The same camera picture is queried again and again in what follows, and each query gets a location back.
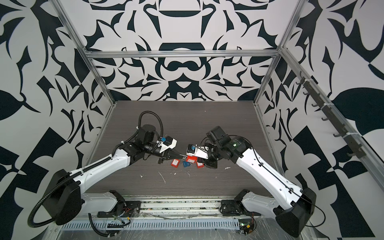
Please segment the red padlock long shackle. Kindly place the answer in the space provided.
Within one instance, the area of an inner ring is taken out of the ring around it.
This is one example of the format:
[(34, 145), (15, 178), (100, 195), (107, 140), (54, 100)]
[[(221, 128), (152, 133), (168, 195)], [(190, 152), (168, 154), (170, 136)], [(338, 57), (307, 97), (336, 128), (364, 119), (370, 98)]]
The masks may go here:
[(180, 162), (181, 162), (180, 160), (178, 160), (178, 159), (174, 159), (174, 160), (172, 161), (172, 163), (171, 163), (171, 166), (177, 168), (177, 167), (179, 166)]

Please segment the blue padlock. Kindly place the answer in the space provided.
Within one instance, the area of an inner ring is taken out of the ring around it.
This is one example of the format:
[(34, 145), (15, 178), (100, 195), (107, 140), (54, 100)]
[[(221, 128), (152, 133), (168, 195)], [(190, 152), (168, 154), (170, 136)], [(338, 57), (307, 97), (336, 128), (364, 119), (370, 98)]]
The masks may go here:
[(184, 168), (188, 168), (188, 167), (191, 166), (191, 163), (189, 163), (189, 162), (183, 162), (183, 166), (184, 166)]

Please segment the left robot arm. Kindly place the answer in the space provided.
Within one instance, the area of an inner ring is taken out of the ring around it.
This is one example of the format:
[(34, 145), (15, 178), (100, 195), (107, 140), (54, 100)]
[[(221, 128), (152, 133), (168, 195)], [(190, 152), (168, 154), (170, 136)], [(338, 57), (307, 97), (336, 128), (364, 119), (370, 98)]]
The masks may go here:
[(177, 158), (177, 140), (164, 134), (160, 117), (152, 111), (139, 115), (136, 132), (115, 146), (106, 157), (70, 172), (57, 171), (43, 197), (32, 208), (28, 226), (39, 228), (52, 222), (64, 225), (81, 213), (110, 212), (124, 200), (110, 191), (101, 197), (87, 197), (86, 191), (111, 174), (137, 161), (156, 156), (159, 161)]

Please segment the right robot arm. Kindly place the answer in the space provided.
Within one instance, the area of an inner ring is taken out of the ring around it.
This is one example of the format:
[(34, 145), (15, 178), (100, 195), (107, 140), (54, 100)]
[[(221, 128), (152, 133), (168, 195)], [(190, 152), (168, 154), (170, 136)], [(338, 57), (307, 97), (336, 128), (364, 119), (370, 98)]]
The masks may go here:
[(219, 160), (232, 161), (254, 177), (270, 194), (260, 197), (252, 192), (240, 194), (240, 202), (250, 213), (273, 218), (290, 236), (299, 237), (314, 214), (317, 195), (310, 188), (300, 188), (271, 167), (257, 153), (250, 141), (241, 136), (230, 136), (216, 126), (207, 134), (206, 166), (215, 167)]

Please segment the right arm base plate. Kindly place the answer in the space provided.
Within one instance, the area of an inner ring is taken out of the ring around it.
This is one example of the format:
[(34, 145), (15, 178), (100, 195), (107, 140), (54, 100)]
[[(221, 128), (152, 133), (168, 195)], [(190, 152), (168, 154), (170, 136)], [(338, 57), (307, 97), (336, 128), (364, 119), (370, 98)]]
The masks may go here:
[(240, 215), (246, 215), (246, 216), (261, 216), (260, 213), (257, 212), (249, 212), (246, 210), (246, 208), (243, 206), (243, 204), (239, 201), (235, 200), (221, 200), (221, 206), (219, 208), (220, 213), (223, 216), (240, 216)]

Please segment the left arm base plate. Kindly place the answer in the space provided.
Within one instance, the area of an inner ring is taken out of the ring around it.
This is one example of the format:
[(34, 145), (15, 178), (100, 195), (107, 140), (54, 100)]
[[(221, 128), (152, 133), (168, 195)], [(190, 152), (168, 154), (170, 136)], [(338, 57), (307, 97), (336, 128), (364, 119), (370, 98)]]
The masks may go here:
[(110, 212), (98, 212), (98, 218), (133, 217), (140, 213), (141, 201), (118, 202)]

